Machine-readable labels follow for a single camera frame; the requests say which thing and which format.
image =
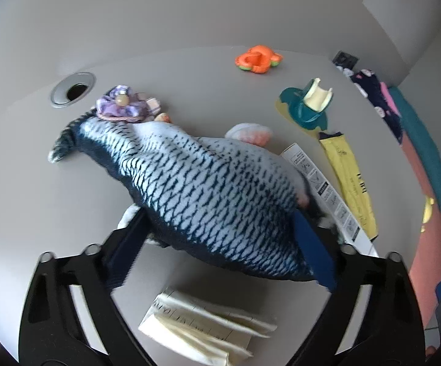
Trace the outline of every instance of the pink cloth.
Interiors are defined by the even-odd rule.
[[[424,167],[407,134],[403,135],[402,150],[414,169],[422,193],[434,198]],[[436,308],[435,289],[441,281],[441,212],[437,203],[433,205],[432,216],[419,239],[409,276],[421,310],[422,323],[426,326]]]
[[[384,82],[381,82],[380,87],[382,89],[382,94],[385,97],[386,103],[388,104],[388,107],[390,107],[395,114],[401,117],[402,115],[400,114],[400,111],[397,109],[397,106],[395,105],[395,102],[393,101],[393,97],[392,95],[390,95],[390,92],[388,91],[386,84]]]

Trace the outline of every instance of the blue fish plush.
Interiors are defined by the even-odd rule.
[[[192,137],[165,122],[70,122],[48,160],[89,155],[145,208],[158,241],[248,275],[312,280],[293,213],[323,213],[307,180],[282,157],[234,138]]]

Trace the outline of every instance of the navy patterned cloth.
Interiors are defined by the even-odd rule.
[[[382,94],[380,80],[378,80],[375,73],[371,70],[361,70],[350,78],[368,94],[368,100],[375,107],[378,115],[385,120],[398,143],[402,144],[403,130],[400,117],[388,106],[385,96]]]

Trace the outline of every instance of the white cardboard box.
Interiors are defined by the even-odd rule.
[[[283,151],[281,156],[308,179],[313,195],[325,206],[326,212],[334,218],[344,241],[353,245],[362,255],[378,257],[373,243],[368,239],[366,232],[361,228],[344,200],[300,146],[293,143]]]

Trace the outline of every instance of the power outlet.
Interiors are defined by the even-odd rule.
[[[351,55],[350,53],[339,51],[336,57],[332,60],[336,66],[342,66],[343,69],[353,70],[359,58]]]

